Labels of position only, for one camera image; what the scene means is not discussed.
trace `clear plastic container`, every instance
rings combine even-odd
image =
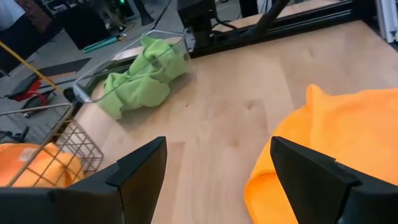
[[[84,103],[76,119],[99,148],[110,147],[109,138],[122,138],[131,147],[126,139],[133,129],[192,77],[185,34],[152,30],[74,83]]]

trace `metal wire basket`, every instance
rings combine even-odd
[[[97,171],[104,154],[73,119],[74,107],[65,103],[0,113],[0,160],[6,161],[0,166],[0,186],[68,187]],[[26,118],[26,113],[35,116]]]

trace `wooden table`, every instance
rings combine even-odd
[[[76,118],[106,154],[105,165],[167,137],[153,223],[251,223],[246,181],[272,130],[305,103],[306,86],[332,95],[392,88],[397,62],[397,52],[356,21],[196,58],[194,78],[127,131],[96,105]]]

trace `orange cloth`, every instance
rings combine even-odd
[[[279,124],[273,136],[334,157],[368,175],[398,185],[398,89],[329,96],[315,85],[307,104]],[[254,223],[297,223],[264,147],[244,190]]]
[[[36,144],[0,144],[1,187],[9,183],[38,148],[39,146]],[[57,187],[68,187],[83,179],[84,173],[81,169],[79,158],[73,157],[73,154],[66,152],[59,152],[57,155],[58,151],[59,148],[55,144],[48,143],[44,147],[44,150],[41,150],[30,164],[29,168],[33,172],[25,170],[14,183],[13,187],[55,187],[48,180],[56,183],[58,178]],[[35,172],[37,174],[43,174],[44,172],[44,178],[39,178]]]

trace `green towel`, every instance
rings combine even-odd
[[[141,38],[144,50],[129,70],[110,73],[100,105],[111,117],[122,111],[160,105],[170,93],[169,83],[188,71],[184,53],[164,40]]]

